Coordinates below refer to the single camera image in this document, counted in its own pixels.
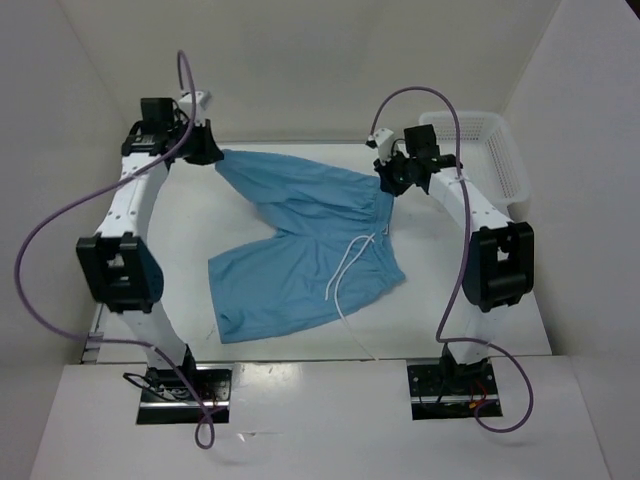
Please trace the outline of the light blue shorts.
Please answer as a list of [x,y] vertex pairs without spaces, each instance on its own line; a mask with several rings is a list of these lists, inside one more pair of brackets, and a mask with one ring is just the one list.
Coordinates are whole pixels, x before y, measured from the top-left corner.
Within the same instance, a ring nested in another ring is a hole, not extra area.
[[215,170],[274,230],[208,261],[221,343],[345,322],[405,281],[389,234],[394,197],[378,178],[243,150]]

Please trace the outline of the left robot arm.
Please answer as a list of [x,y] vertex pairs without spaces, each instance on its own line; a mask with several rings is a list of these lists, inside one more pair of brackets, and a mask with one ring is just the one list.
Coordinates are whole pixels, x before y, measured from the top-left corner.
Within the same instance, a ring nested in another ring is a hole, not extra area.
[[147,383],[185,400],[200,376],[189,346],[175,332],[161,303],[164,275],[147,245],[159,191],[177,159],[206,166],[221,159],[204,115],[211,95],[183,93],[179,100],[144,98],[142,118],[121,146],[121,177],[109,211],[76,254],[94,299],[128,326],[147,356]]

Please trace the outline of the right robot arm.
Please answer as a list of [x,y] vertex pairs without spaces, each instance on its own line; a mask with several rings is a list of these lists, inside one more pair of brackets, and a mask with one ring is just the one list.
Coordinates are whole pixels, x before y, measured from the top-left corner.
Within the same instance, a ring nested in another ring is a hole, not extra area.
[[490,347],[510,307],[533,288],[534,233],[526,222],[515,223],[480,192],[464,174],[456,154],[443,154],[430,124],[404,130],[401,150],[396,134],[380,128],[367,145],[378,158],[374,170],[382,191],[398,197],[421,188],[462,229],[464,275],[458,290],[471,305],[471,319],[455,341],[436,337],[443,345],[438,378],[450,393],[460,393],[488,363]]

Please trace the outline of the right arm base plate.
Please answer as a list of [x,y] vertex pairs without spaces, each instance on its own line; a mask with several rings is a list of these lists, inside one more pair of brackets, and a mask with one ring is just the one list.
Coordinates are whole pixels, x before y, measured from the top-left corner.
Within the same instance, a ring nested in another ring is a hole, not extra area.
[[446,373],[435,360],[407,363],[412,418],[456,420],[502,417],[498,388],[492,365],[481,362],[461,375]]

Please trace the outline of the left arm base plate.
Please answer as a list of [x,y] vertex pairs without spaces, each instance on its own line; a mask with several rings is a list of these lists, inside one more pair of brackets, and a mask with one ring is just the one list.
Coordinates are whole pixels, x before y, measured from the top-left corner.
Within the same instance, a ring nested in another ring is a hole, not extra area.
[[[173,370],[148,369],[143,375],[123,375],[140,390],[137,425],[196,425],[204,419],[198,402]],[[212,414],[215,424],[226,424],[230,415],[230,368],[204,367],[192,370],[187,377]]]

